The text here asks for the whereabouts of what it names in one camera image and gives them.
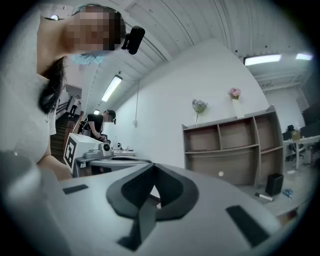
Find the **white ceiling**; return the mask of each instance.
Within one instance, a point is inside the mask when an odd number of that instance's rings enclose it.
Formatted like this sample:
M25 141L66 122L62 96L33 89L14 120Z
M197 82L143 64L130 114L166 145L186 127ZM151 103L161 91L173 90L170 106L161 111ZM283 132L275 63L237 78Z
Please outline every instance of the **white ceiling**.
M77 6L76 0L64 0ZM137 81L157 66L172 61L189 47L215 38L241 61L243 57L281 53L281 61L249 66L262 89L296 86L308 70L308 61L295 55L308 52L304 39L293 25L266 0L95 0L121 12L127 33L135 25L146 30L137 54L124 50L111 53L101 62L89 89L86 113L110 109ZM70 10L55 5L55 13L69 16ZM114 75L123 81L109 98L101 98Z

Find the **flower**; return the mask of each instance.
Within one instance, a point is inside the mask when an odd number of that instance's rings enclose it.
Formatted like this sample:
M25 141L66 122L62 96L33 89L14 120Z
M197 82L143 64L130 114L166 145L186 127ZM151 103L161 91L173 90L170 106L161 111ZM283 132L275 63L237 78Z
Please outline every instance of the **flower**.
M238 100L241 94L241 90L238 88L231 88L228 93L232 99Z
M208 103L205 103L202 100L196 100L193 99L192 100L192 107L194 109L194 111L197 113L197 115L199 115L200 113L202 113L203 111L205 111L205 109L207 108Z

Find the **woman's arm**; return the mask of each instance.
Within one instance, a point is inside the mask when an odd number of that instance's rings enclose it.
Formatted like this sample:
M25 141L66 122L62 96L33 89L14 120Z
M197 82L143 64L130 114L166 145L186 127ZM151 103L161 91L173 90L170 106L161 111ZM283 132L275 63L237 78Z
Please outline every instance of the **woman's arm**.
M51 155L50 138L48 147L46 148L46 151L41 160L37 163L37 166L39 168L52 170L58 181L72 178L71 172L67 165L58 161L54 156Z

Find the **black speaker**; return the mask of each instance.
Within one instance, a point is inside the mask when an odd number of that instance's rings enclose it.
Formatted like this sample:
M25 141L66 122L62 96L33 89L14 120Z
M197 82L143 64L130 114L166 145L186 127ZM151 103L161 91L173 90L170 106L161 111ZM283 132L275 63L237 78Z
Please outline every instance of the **black speaker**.
M274 173L268 176L265 192L270 196L275 196L281 193L284 176L279 173Z

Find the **bookshelf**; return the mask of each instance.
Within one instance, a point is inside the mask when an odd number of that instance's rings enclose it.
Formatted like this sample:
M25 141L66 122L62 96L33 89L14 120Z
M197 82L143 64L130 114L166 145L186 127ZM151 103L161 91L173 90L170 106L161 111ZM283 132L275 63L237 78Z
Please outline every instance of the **bookshelf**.
M182 125L182 134L188 170L256 188L282 173L283 140L273 105L241 119Z

